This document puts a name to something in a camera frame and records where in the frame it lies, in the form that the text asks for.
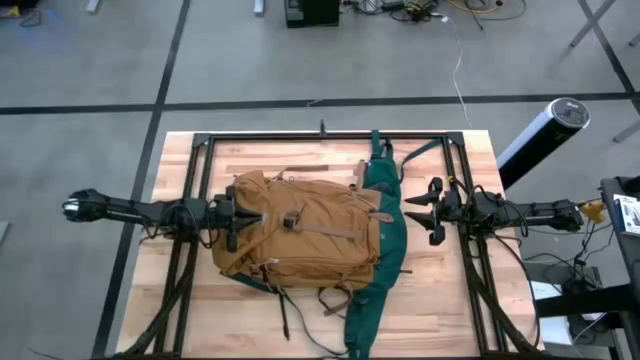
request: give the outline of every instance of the backpack buckle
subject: backpack buckle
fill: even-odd
[[[290,211],[284,215],[282,226],[290,230],[295,230],[296,225],[298,225],[298,220],[300,220],[300,212]]]

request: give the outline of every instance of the backpack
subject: backpack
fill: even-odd
[[[409,154],[402,165],[435,145],[435,141],[428,143]],[[235,252],[229,251],[226,242],[215,241],[213,260],[223,275],[278,294],[287,338],[284,301],[301,318],[302,314],[286,288],[317,287],[325,315],[347,307],[347,351],[320,345],[303,320],[309,338],[335,356],[368,359],[387,293],[401,272],[407,250],[407,228],[400,210],[403,172],[399,178],[393,146],[387,139],[383,149],[377,130],[372,131],[371,159],[358,164],[354,185],[283,176],[284,171],[321,169],[290,167],[273,179],[265,178],[262,171],[238,176],[234,182],[237,204],[263,214],[263,219],[259,226],[237,234]],[[347,300],[330,307],[321,298],[325,288],[342,290]]]

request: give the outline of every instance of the cylindrical sensor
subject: cylindrical sensor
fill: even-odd
[[[589,125],[589,110],[578,100],[553,100],[498,156],[502,186],[508,189],[580,129]]]

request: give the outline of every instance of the wooden table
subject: wooden table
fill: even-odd
[[[167,134],[153,191],[154,201],[181,197],[192,135],[191,132]],[[465,131],[464,136],[474,183],[482,184],[487,191],[502,192],[488,132]],[[424,143],[417,140],[394,141],[396,161],[400,163],[406,154]],[[266,176],[274,176],[291,165],[329,164],[329,171],[292,175],[297,179],[322,178],[350,184],[354,182],[353,169],[358,160],[369,156],[370,142],[361,140],[217,142],[209,196],[224,193],[235,174],[261,169]],[[442,149],[430,150],[408,163],[405,174],[402,184],[405,198],[425,193],[432,177],[446,177]],[[196,180],[194,189],[198,188]],[[419,206],[404,203],[403,210],[425,211]],[[417,223],[407,219],[407,226],[408,253],[403,269],[410,269],[413,273],[401,274],[391,290],[371,356],[477,356],[457,231],[447,226],[447,240],[435,247],[429,245],[428,233]],[[513,231],[505,230],[504,234],[513,235]],[[532,341],[535,337],[534,310],[522,270],[503,245],[496,241],[490,241],[488,245],[500,304],[520,331]],[[515,243],[511,246],[517,250]],[[170,252],[171,242],[164,239],[146,241],[140,246],[118,342],[119,351],[132,344],[159,308]],[[323,316],[315,290],[295,289],[289,293],[302,309],[316,339],[329,348],[344,349],[344,322],[336,316]],[[287,313],[291,329],[289,342],[282,334],[277,297],[221,276],[210,251],[201,247],[183,356],[259,358],[327,355],[304,335],[293,309],[289,308]],[[171,321],[175,322],[175,317],[170,319],[167,343],[173,339]],[[494,344],[487,316],[485,324],[490,344]]]

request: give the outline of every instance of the electronic equipment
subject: electronic equipment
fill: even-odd
[[[502,186],[508,189],[544,158],[589,125],[587,107],[578,100],[559,98],[527,126],[498,156]]]
[[[287,27],[338,26],[340,0],[284,0]]]

